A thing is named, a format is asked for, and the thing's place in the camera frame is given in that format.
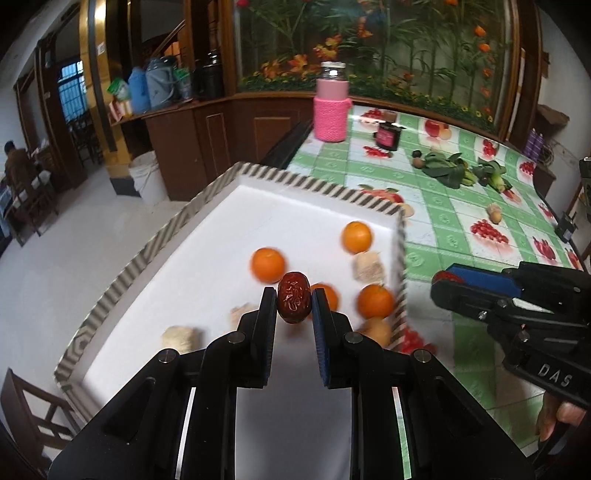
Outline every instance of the red date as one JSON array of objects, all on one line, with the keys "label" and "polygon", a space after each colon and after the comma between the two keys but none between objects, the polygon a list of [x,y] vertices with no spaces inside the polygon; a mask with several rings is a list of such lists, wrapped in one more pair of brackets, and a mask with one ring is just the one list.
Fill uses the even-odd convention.
[{"label": "red date", "polygon": [[310,283],[303,273],[286,273],[279,281],[277,290],[277,311],[287,323],[300,323],[310,314]]}]

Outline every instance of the pink bottle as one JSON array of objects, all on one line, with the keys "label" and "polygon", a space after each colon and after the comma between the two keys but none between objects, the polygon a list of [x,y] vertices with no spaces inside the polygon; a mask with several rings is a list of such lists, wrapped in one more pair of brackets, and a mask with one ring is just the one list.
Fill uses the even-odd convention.
[{"label": "pink bottle", "polygon": [[314,136],[323,142],[342,142],[347,138],[347,118],[352,106],[346,65],[324,61],[321,66],[314,97]]}]

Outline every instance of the person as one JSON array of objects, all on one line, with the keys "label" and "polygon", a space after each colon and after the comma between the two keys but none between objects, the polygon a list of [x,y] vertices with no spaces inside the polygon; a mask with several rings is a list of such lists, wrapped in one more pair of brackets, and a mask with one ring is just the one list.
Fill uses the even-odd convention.
[{"label": "person", "polygon": [[550,438],[557,421],[568,423],[578,427],[585,411],[569,402],[561,402],[548,392],[544,393],[544,402],[536,422],[537,432],[540,434],[540,441],[545,442]]},{"label": "person", "polygon": [[11,188],[12,196],[16,197],[18,179],[22,178],[22,172],[26,172],[27,177],[34,177],[37,172],[33,162],[29,160],[27,151],[24,148],[16,148],[14,142],[9,140],[4,145],[4,153],[7,160],[4,164],[4,173],[6,175],[6,184]]}]

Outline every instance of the pink knitted bottle sleeve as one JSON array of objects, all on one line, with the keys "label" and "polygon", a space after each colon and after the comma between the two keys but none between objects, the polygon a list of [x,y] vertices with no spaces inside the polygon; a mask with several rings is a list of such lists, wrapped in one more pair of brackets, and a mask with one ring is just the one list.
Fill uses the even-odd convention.
[{"label": "pink knitted bottle sleeve", "polygon": [[350,99],[323,100],[314,97],[314,135],[323,142],[342,142],[347,138]]}]

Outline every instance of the wooden counter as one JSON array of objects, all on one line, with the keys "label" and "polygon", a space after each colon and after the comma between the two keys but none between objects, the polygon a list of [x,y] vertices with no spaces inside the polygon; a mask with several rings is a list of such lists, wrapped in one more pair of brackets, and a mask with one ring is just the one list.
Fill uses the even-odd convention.
[{"label": "wooden counter", "polygon": [[180,103],[122,123],[145,121],[169,198],[188,201],[236,162],[260,162],[287,132],[311,118],[311,96],[294,92]]}]

